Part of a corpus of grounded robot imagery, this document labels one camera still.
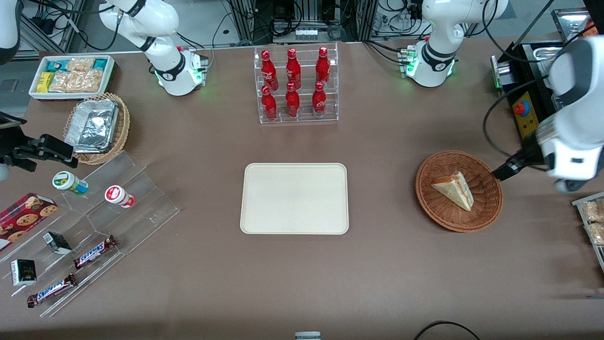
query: red bottle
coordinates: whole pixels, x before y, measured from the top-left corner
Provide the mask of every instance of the red bottle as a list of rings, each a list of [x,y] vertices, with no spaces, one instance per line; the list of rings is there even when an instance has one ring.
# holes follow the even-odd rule
[[[293,82],[288,83],[288,92],[285,94],[285,101],[288,103],[288,115],[289,117],[298,117],[300,110],[300,96],[296,92],[296,86]]]
[[[263,85],[262,86],[262,110],[264,110],[266,119],[275,120],[277,119],[277,102],[275,97],[271,94],[271,89]]]
[[[275,68],[275,64],[272,63],[271,54],[267,50],[264,50],[260,55],[262,56],[262,78],[264,79],[264,83],[272,91],[277,91],[279,88],[277,69]]]
[[[302,87],[302,72],[300,62],[296,57],[296,50],[293,48],[288,50],[288,65],[285,69],[288,71],[288,83],[294,83],[295,89],[299,90]]]
[[[329,82],[329,59],[327,58],[327,47],[319,48],[319,60],[316,61],[316,81]]]
[[[323,91],[323,82],[316,82],[315,92],[312,94],[312,115],[315,118],[323,118],[325,116],[325,101],[327,96]]]

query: brown table surface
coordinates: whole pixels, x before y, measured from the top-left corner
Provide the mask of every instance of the brown table surface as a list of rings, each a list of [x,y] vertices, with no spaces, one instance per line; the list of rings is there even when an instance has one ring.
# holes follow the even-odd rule
[[[466,151],[493,168],[505,161],[481,132],[498,96],[493,45],[466,41],[438,88],[401,79],[365,45],[338,47],[340,121],[323,126],[260,126],[253,48],[217,50],[207,86],[184,97],[158,86],[143,54],[114,54],[111,91],[132,116],[126,150],[182,211],[52,318],[0,287],[1,338],[255,340],[319,330],[325,340],[412,339],[438,319],[483,339],[604,338],[604,302],[585,298],[604,294],[604,275],[570,205],[602,191],[601,178],[561,195],[551,178],[525,169],[503,183],[499,220],[475,234],[444,230],[416,200],[417,168],[435,152]],[[73,106],[32,100],[24,131],[61,136]],[[514,151],[506,106],[490,130]],[[349,231],[244,234],[243,171],[253,162],[344,164]],[[50,178],[61,169],[14,169],[0,183],[0,206],[30,191],[54,197]],[[439,327],[425,339],[469,339]]]

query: sandwich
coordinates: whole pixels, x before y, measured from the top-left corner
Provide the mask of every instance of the sandwich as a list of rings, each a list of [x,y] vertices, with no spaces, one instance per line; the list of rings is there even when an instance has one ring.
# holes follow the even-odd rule
[[[439,177],[432,182],[432,187],[447,196],[464,210],[470,211],[474,205],[474,198],[466,179],[460,171],[451,176]]]

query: emergency stop button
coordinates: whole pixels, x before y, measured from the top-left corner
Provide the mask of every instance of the emergency stop button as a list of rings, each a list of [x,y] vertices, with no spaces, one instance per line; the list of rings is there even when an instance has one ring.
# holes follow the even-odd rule
[[[520,117],[526,117],[530,111],[530,104],[526,100],[514,105],[514,113]]]

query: snickers bar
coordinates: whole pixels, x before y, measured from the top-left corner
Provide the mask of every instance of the snickers bar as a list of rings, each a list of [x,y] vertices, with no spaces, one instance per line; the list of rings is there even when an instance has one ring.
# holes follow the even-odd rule
[[[76,278],[74,277],[73,273],[69,274],[62,281],[59,281],[50,286],[49,288],[46,288],[45,290],[39,292],[38,294],[31,295],[29,298],[27,298],[27,307],[36,307],[37,305],[44,302],[44,300],[46,300],[47,298],[51,296],[56,296],[65,289],[75,286],[77,286]]]
[[[75,269],[81,269],[85,265],[92,263],[99,256],[101,256],[104,252],[109,250],[109,248],[114,247],[117,244],[117,241],[114,239],[113,235],[110,235],[109,238],[106,238],[101,242],[98,246],[92,248],[89,252],[80,256],[79,259],[74,260]]]

